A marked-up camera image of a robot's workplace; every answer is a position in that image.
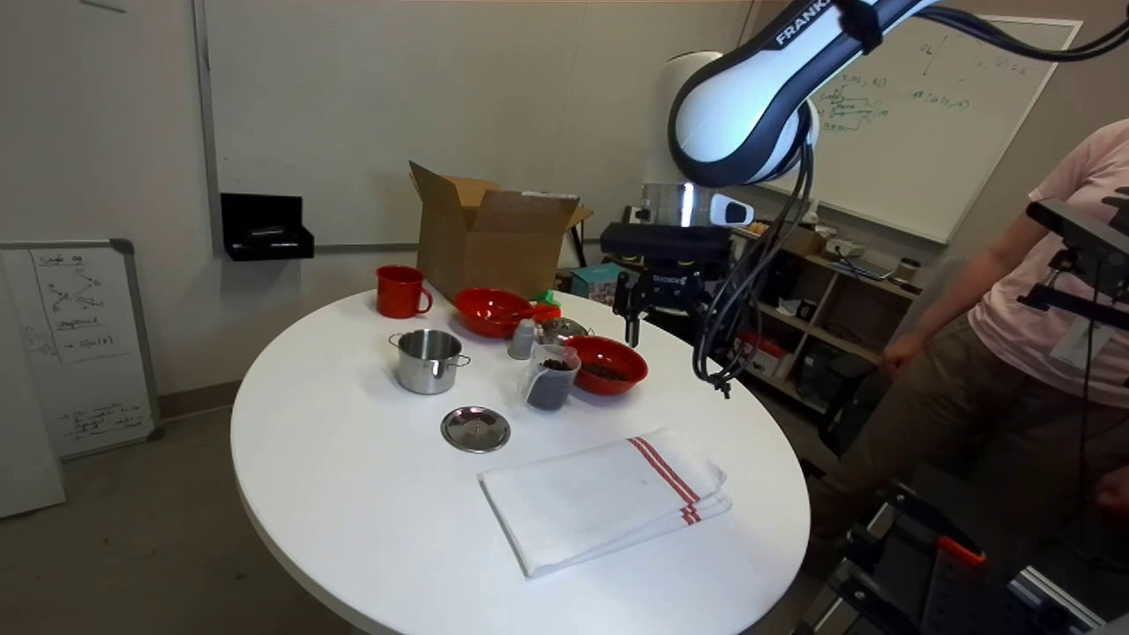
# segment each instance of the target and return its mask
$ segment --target robotic arm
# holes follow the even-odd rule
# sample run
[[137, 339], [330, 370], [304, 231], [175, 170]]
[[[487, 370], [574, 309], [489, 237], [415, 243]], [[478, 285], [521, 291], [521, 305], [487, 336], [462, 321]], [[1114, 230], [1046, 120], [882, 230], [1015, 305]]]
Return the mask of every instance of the robotic arm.
[[691, 183], [742, 187], [776, 181], [801, 167], [798, 189], [768, 237], [745, 245], [733, 269], [714, 269], [718, 261], [731, 261], [722, 225], [674, 230], [614, 223], [601, 237], [604, 249], [642, 261], [642, 276], [620, 276], [629, 288], [619, 288], [614, 304], [614, 309], [629, 318], [633, 344], [642, 309], [679, 305], [695, 318], [695, 372], [726, 390], [736, 365], [722, 359], [722, 370], [705, 370], [705, 359], [726, 350], [742, 305], [748, 305], [763, 285], [782, 225], [805, 208], [818, 138], [813, 94], [906, 17], [923, 17], [968, 30], [986, 44], [1048, 63], [1093, 58], [1129, 41], [1129, 17], [1076, 49], [1035, 49], [992, 22], [930, 0], [787, 4], [754, 40], [688, 74], [669, 107], [666, 144], [674, 167]]
[[705, 187], [782, 177], [815, 144], [813, 91], [930, 0], [801, 0], [695, 69], [669, 114], [669, 156]]

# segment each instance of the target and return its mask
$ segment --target cardboard box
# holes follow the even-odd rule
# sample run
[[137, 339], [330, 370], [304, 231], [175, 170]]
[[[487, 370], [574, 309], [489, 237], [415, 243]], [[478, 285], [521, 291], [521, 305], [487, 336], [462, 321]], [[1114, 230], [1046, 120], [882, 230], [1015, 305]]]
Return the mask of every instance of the cardboard box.
[[808, 225], [798, 225], [798, 230], [782, 231], [779, 245], [792, 254], [822, 254], [822, 237]]
[[493, 181], [440, 177], [412, 163], [422, 201], [415, 264], [457, 300], [493, 285], [521, 295], [559, 285], [561, 243], [581, 220], [578, 196], [501, 189]]

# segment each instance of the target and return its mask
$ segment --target small bowl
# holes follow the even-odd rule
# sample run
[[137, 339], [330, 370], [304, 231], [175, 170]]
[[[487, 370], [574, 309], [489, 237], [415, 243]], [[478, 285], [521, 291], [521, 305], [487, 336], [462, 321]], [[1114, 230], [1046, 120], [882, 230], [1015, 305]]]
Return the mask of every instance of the small bowl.
[[509, 288], [462, 288], [457, 295], [458, 321], [485, 339], [512, 339], [518, 321], [532, 314], [528, 300]]
[[601, 336], [574, 336], [564, 339], [578, 352], [578, 372], [574, 385], [595, 395], [626, 395], [633, 385], [647, 376], [647, 359], [614, 339]]
[[572, 321], [572, 318], [553, 318], [553, 321], [546, 321], [544, 323], [544, 343], [567, 343], [567, 339], [574, 339], [574, 336], [589, 336], [589, 327], [581, 327], [578, 321]]

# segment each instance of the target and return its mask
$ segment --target silver pot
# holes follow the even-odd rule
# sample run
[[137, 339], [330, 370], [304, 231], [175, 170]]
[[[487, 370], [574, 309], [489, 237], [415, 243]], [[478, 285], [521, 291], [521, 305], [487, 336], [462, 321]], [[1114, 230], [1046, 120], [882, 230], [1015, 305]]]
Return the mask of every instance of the silver pot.
[[407, 331], [394, 344], [394, 382], [415, 395], [449, 390], [457, 385], [457, 370], [469, 363], [469, 357], [462, 357], [462, 343], [438, 327]]

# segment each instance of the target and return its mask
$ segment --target small container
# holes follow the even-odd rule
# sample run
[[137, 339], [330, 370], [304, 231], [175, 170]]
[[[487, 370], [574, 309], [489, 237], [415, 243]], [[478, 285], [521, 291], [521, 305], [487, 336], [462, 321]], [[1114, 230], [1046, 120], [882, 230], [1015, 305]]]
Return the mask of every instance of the small container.
[[537, 321], [532, 321], [532, 318], [521, 318], [518, 327], [517, 327], [517, 336], [509, 339], [509, 357], [512, 357], [512, 359], [528, 359], [532, 343], [537, 343]]
[[469, 363], [462, 343], [438, 327], [415, 327], [392, 339], [400, 344], [394, 382], [415, 395], [438, 395], [457, 385], [457, 370]]
[[815, 314], [815, 300], [801, 300], [798, 318], [813, 321], [813, 314]]
[[899, 256], [898, 269], [894, 269], [894, 276], [888, 276], [888, 283], [898, 283], [898, 285], [915, 285], [916, 269], [922, 269], [922, 261]]
[[574, 350], [561, 343], [537, 344], [526, 401], [532, 409], [561, 409], [567, 401], [574, 370], [578, 370]]

